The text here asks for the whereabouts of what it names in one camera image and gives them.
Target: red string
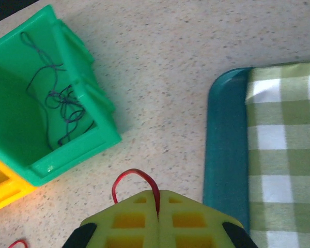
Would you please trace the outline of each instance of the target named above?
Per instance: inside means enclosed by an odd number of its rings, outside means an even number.
[[[11,244],[8,248],[13,248],[16,244],[22,243],[24,245],[24,248],[28,248],[27,243],[23,239],[16,240],[13,244]]]
[[[148,174],[146,174],[145,172],[143,172],[140,169],[128,169],[127,171],[123,172],[122,174],[120,174],[117,177],[117,179],[115,180],[113,187],[112,187],[112,196],[113,196],[114,203],[115,204],[118,203],[117,197],[116,197],[116,187],[117,187],[118,183],[120,182],[120,180],[123,177],[125,177],[126,175],[131,174],[131,173],[135,173],[135,174],[141,176],[151,186],[151,189],[152,189],[153,195],[154,195],[154,199],[155,199],[155,207],[156,207],[157,217],[159,217],[159,212],[160,212],[160,190],[159,190],[159,187],[157,186],[154,179],[152,179]]]

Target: yellow-green plastic object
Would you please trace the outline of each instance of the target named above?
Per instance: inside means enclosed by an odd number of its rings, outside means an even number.
[[[85,219],[63,248],[257,248],[239,221],[177,193],[140,192]]]
[[[22,33],[32,37],[38,51],[29,40],[23,43]],[[71,85],[73,97],[86,113],[70,135],[71,141],[62,146],[57,141],[66,134],[67,123],[60,110],[47,108],[46,118],[35,100],[44,102],[51,92],[55,74],[50,66],[26,90],[37,71],[46,66],[44,53],[62,69],[57,73],[56,89]],[[0,160],[34,186],[121,140],[111,116],[114,106],[97,84],[93,62],[83,42],[56,18],[51,6],[0,39]]]

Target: checkered tablecloth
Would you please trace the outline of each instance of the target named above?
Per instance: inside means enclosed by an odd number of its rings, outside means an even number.
[[[254,69],[246,105],[251,236],[310,248],[310,63]]]

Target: speckled countertop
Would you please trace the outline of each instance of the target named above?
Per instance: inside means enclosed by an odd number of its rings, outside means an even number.
[[[109,207],[137,167],[161,189],[202,199],[207,93],[221,73],[310,60],[310,0],[40,0],[0,22],[0,37],[52,4],[96,61],[123,141],[0,210],[0,248],[61,247]],[[120,199],[148,188],[136,176]]]

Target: plastic bin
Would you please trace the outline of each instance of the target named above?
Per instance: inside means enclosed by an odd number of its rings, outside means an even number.
[[[31,193],[36,187],[0,161],[0,208]]]
[[[0,39],[0,160],[34,186],[121,140],[93,62],[51,6]],[[62,118],[62,111],[74,108],[55,108],[57,97],[48,99],[53,88],[69,89],[65,94],[84,109],[76,127]],[[66,137],[60,144],[71,130],[70,141]]]

